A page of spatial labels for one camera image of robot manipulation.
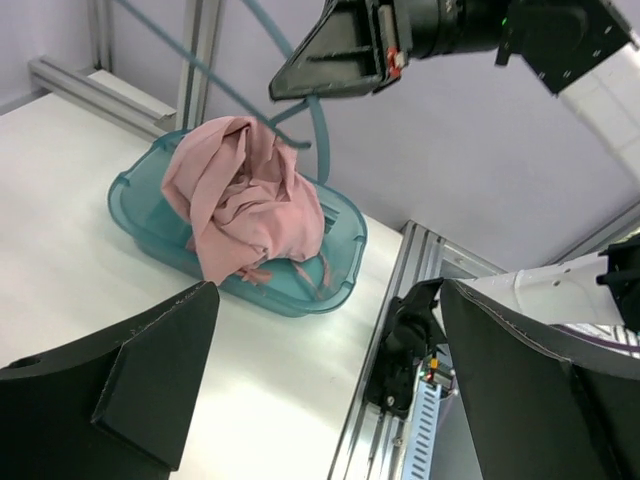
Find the pink trousers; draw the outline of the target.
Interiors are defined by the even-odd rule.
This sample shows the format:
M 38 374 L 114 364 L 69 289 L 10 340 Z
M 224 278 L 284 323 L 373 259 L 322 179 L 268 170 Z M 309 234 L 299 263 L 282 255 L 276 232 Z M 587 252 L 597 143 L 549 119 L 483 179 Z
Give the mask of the pink trousers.
M 226 116 L 195 128 L 177 145 L 161 191 L 192 229 L 203 277 L 268 283 L 271 260 L 288 261 L 306 285 L 303 262 L 321 254 L 325 217 L 297 153 L 255 118 Z

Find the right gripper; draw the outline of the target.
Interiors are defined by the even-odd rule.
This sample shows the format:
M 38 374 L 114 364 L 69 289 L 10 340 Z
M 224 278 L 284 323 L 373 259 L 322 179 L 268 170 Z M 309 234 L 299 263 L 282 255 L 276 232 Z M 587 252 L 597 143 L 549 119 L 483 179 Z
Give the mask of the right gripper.
M 269 83 L 273 100 L 351 98 L 399 81 L 411 60 L 491 51 L 498 1 L 327 1 L 319 20 Z M 379 42 L 384 73 L 380 81 Z

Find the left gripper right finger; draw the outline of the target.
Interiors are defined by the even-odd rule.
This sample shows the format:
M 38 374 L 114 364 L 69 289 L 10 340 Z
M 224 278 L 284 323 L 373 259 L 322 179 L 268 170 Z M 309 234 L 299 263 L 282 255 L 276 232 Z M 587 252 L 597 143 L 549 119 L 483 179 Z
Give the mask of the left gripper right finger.
M 443 283 L 440 305 L 484 478 L 638 478 L 637 359 L 461 281 Z

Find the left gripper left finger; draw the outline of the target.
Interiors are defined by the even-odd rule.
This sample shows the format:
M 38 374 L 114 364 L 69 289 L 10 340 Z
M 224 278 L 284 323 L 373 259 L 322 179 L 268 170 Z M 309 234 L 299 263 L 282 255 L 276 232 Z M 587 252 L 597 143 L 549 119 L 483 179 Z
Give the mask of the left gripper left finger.
M 166 479 L 178 470 L 219 292 L 160 304 L 1 370 L 4 479 Z

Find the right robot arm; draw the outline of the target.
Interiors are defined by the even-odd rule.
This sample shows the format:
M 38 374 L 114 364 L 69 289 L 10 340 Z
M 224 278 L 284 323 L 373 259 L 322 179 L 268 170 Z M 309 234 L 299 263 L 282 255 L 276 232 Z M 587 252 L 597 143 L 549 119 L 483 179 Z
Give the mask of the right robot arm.
M 336 116 L 366 211 L 538 267 L 639 225 L 639 28 L 615 1 L 328 1 L 269 85 Z

